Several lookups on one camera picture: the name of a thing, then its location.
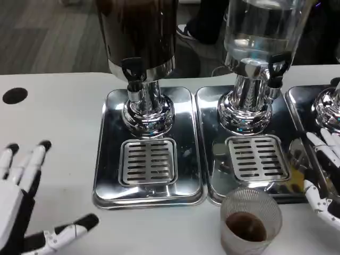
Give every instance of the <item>slotted grate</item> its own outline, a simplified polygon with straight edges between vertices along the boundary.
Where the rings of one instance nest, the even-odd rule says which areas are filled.
[[[175,141],[128,140],[121,147],[120,183],[170,184],[177,177]]]
[[[278,137],[230,137],[226,143],[235,176],[240,181],[283,181],[289,178]]]

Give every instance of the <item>coffee dispenser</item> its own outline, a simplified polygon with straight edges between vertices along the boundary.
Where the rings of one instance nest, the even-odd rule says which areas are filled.
[[[159,86],[175,66],[177,0],[96,0],[111,72],[127,82],[103,106],[93,202],[101,208],[204,199],[194,102]]]
[[[303,200],[303,175],[279,163],[296,138],[280,90],[312,3],[230,1],[225,65],[237,74],[235,85],[204,87],[196,95],[202,157],[215,203],[239,185],[262,189],[278,202]]]

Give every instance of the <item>person's leg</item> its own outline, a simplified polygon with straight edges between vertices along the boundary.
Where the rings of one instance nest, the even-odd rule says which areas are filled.
[[[190,35],[201,43],[214,44],[228,4],[229,0],[202,0],[197,16],[186,25]]]

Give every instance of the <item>shoe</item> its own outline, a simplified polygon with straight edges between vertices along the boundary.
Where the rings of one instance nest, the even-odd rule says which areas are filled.
[[[177,34],[184,38],[184,39],[188,39],[188,40],[196,40],[194,37],[192,37],[192,35],[189,33],[188,28],[186,27],[186,24],[180,24],[177,26],[176,28],[176,32]]]

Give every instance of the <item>robotic hand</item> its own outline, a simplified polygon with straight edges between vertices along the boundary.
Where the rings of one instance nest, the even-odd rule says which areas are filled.
[[[0,255],[46,255],[88,233],[99,220],[89,214],[74,223],[24,237],[35,205],[49,141],[42,141],[17,167],[11,167],[18,151],[10,144],[0,155]]]
[[[340,137],[321,129],[325,142],[313,133],[306,133],[308,140],[314,145],[319,164],[329,174],[333,185],[340,189]],[[318,181],[312,169],[305,171],[304,193],[314,212],[325,222],[340,231],[340,204],[329,198],[321,198]]]

